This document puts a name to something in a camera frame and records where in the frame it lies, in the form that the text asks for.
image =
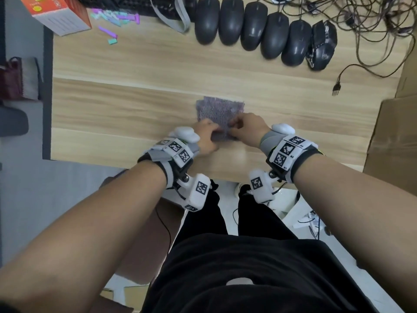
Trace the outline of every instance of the pile of colorful plastic pieces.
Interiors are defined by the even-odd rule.
[[[91,9],[91,17],[95,20],[104,19],[114,25],[121,27],[122,25],[129,24],[130,22],[135,22],[136,24],[140,24],[140,17],[138,14],[129,14],[126,12],[118,12],[118,11],[109,11],[109,10],[101,10],[101,9]],[[106,28],[99,26],[98,29],[111,38],[107,40],[110,45],[117,44],[118,35],[113,33],[112,31],[107,30]]]

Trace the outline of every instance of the black computer mouse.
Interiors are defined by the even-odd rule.
[[[311,39],[311,25],[304,20],[292,21],[289,25],[288,40],[281,54],[282,62],[291,67],[304,60]]]
[[[280,12],[268,15],[265,32],[261,41],[261,53],[266,59],[274,59],[281,54],[288,39],[289,20]]]
[[[250,2],[245,7],[240,42],[244,50],[255,50],[261,42],[263,30],[268,18],[268,8],[261,2]]]
[[[220,7],[218,35],[224,45],[233,45],[239,39],[245,7],[242,0],[223,0]]]
[[[312,70],[327,67],[337,46],[337,31],[330,21],[320,21],[313,25],[306,60]]]
[[[201,45],[210,44],[216,38],[219,13],[219,0],[199,0],[197,3],[194,29]]]

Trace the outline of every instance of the hand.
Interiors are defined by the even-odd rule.
[[[229,122],[229,134],[244,144],[259,148],[262,137],[271,129],[262,117],[253,113],[239,113]]]
[[[211,141],[211,134],[213,132],[222,131],[218,124],[208,118],[205,118],[204,120],[195,123],[192,127],[194,132],[200,136],[200,140],[197,143],[200,147],[200,155],[209,155],[218,150],[218,145]]]

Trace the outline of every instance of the wooden tabletop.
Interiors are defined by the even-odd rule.
[[[303,19],[314,24],[324,17]],[[316,73],[306,62],[290,68],[280,57],[267,61],[259,48],[246,52],[240,41],[226,47],[217,36],[201,46],[194,26],[182,35],[151,17],[141,17],[139,26],[92,25],[54,38],[51,159],[130,168],[174,127],[196,121],[195,101],[207,95],[244,101],[246,112],[269,125],[292,125],[329,157],[360,170],[379,105],[394,97],[400,77],[399,71],[380,79],[352,67],[343,73],[340,94],[332,96],[341,69],[357,62],[354,34],[341,30],[330,64]],[[116,32],[118,43],[108,45],[98,25]],[[385,46],[362,41],[362,60],[378,61]],[[375,70],[393,71],[407,47],[408,40],[397,40]],[[254,168],[267,169],[259,150],[224,142],[214,155],[197,158],[191,172],[247,181]]]

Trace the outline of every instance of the gray floor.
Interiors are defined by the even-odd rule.
[[[43,27],[26,11],[20,0],[6,1],[7,57],[35,56],[42,67]],[[29,241],[71,206],[94,192],[102,180],[120,171],[118,168],[42,160],[42,103],[11,103],[29,117],[29,133],[2,138],[0,146],[0,212],[3,263],[12,259]],[[230,234],[237,226],[232,218],[236,205],[233,184],[222,183],[220,207]],[[299,238],[311,238],[305,228],[295,231]],[[334,238],[321,236],[351,274],[363,292],[381,313],[399,313],[401,309],[370,277],[357,268],[355,260]],[[122,287],[132,285],[114,276],[107,284],[115,290],[115,299],[123,303]]]

